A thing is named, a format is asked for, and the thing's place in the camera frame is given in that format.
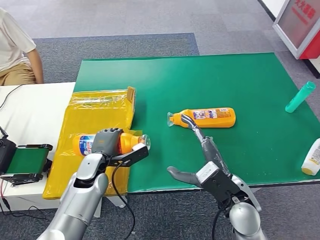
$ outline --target green mat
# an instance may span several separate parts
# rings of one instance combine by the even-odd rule
[[[74,91],[128,86],[137,89],[132,129],[151,138],[149,156],[131,168],[128,192],[193,187],[166,170],[196,172],[205,163],[191,130],[167,125],[168,112],[183,109],[233,108],[234,127],[203,131],[249,185],[319,178],[302,173],[301,165],[320,124],[306,102],[285,111],[297,89],[273,53],[84,60]]]
[[[17,148],[6,174],[41,174],[48,152],[48,148]]]

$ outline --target person's arm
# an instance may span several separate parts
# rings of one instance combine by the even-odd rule
[[[35,48],[32,51],[27,52],[26,56],[31,63],[31,67],[35,77],[35,82],[37,84],[43,84],[44,71],[42,69],[42,62],[39,53]]]
[[[34,72],[37,84],[44,83],[42,59],[35,49],[35,42],[31,37],[21,29],[16,20],[8,12],[5,12],[2,18],[2,30],[8,38],[11,40],[13,44],[26,54]]]

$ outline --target yellow bag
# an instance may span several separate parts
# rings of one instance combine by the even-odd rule
[[[134,113],[135,89],[84,91],[72,95],[64,114],[63,123],[53,159],[49,177],[43,191],[44,199],[61,197],[70,177],[76,172],[83,156],[77,156],[72,148],[74,137],[81,134],[96,134],[101,129],[131,127]],[[107,196],[115,194],[111,184],[114,167],[106,170],[109,186]],[[115,175],[115,184],[119,193],[128,191],[128,167],[121,167]]]

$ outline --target white table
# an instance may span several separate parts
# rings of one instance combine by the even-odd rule
[[[0,126],[11,141],[17,145],[50,144],[53,146],[48,158],[53,160],[60,129],[73,92],[75,82],[23,85],[9,95],[0,109]],[[0,105],[17,86],[0,86]],[[32,205],[39,209],[57,208],[59,199],[45,200],[42,192],[47,178],[36,183],[12,187],[3,184],[3,195],[12,211],[27,210]],[[118,197],[108,197],[118,207],[124,207]],[[101,201],[94,216],[99,217]]]

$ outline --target orange bottle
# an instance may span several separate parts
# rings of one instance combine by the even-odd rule
[[[91,153],[95,134],[81,134],[73,138],[72,148],[77,156],[86,156]],[[143,143],[150,149],[150,138],[146,135],[134,136],[130,133],[123,132],[118,143],[118,154],[126,154],[132,151],[132,147]]]
[[[178,113],[168,113],[168,125],[180,125],[187,128],[188,125],[181,121],[181,114],[192,118],[200,128],[230,128],[235,123],[235,110],[230,107],[185,109]]]

